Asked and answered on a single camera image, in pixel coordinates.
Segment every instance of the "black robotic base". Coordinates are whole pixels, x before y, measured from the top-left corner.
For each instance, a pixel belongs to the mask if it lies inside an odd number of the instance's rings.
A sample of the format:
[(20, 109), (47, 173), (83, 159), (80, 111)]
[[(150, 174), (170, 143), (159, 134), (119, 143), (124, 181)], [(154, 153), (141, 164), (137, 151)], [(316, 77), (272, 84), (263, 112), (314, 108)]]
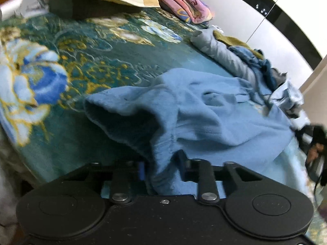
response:
[[(25, 195), (17, 217), (27, 234), (21, 245), (244, 244), (313, 245), (304, 235), (313, 206), (302, 193), (236, 163), (211, 166), (175, 154), (192, 195), (130, 195), (140, 169), (86, 165)], [(100, 196), (111, 181), (110, 199)], [(216, 181), (227, 198), (220, 199)]]

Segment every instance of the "pink towel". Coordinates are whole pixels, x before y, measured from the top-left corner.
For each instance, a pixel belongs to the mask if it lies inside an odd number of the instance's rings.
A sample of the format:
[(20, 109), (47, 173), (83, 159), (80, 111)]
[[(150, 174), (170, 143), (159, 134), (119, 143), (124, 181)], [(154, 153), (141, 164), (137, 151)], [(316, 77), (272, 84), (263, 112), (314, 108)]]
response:
[(159, 2), (163, 8), (168, 7), (186, 23), (200, 24), (214, 17), (210, 8), (200, 0), (159, 0)]

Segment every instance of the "pile of clothes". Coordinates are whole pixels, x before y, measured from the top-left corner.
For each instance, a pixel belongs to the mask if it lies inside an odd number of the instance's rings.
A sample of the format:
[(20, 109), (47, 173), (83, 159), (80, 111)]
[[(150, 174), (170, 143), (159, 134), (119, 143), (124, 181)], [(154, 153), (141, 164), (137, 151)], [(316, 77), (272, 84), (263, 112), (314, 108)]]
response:
[(252, 50), (246, 43), (210, 28), (194, 32), (191, 42), (232, 75), (249, 81), (263, 100), (277, 105), (290, 118), (300, 116), (304, 103), (301, 92), (286, 73), (271, 66), (261, 50)]
[(149, 193), (175, 195), (197, 192), (195, 183), (182, 181), (173, 161), (180, 149), (189, 158), (213, 165), (234, 161), (262, 173), (290, 143), (285, 114), (273, 104), (264, 117), (251, 102), (264, 104), (244, 79), (175, 68), (149, 87), (92, 94), (84, 107), (110, 139), (148, 161)]
[(214, 17), (214, 13), (201, 0), (159, 0), (159, 4), (186, 23), (206, 23)]

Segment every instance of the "floral bedspread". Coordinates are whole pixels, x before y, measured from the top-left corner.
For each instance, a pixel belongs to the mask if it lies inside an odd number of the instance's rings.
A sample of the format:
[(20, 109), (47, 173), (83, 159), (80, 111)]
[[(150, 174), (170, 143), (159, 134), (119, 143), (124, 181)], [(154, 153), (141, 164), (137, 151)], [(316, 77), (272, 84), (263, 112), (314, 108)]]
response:
[[(47, 14), (1, 22), (0, 122), (15, 148), (1, 147), (1, 157), (39, 182), (86, 163), (132, 158), (135, 152), (86, 118), (84, 97), (111, 87), (147, 86), (176, 67), (230, 76), (189, 42), (199, 28), (204, 26), (152, 8), (110, 19)], [(317, 244), (326, 243), (317, 213), (309, 231)]]

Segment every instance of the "olive green cloth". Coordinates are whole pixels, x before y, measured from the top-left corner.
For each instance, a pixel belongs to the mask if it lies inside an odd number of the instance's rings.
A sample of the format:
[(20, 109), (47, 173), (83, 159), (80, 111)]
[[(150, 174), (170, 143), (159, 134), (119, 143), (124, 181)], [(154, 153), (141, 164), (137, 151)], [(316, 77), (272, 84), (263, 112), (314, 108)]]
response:
[(224, 36), (217, 30), (214, 30), (214, 37), (216, 40), (226, 44), (229, 47), (230, 46), (243, 46), (244, 48), (247, 48), (248, 50), (250, 50), (255, 55), (255, 57), (262, 59), (262, 60), (264, 59), (264, 56), (262, 54), (258, 53), (256, 50), (252, 50), (248, 44), (240, 41), (237, 38)]

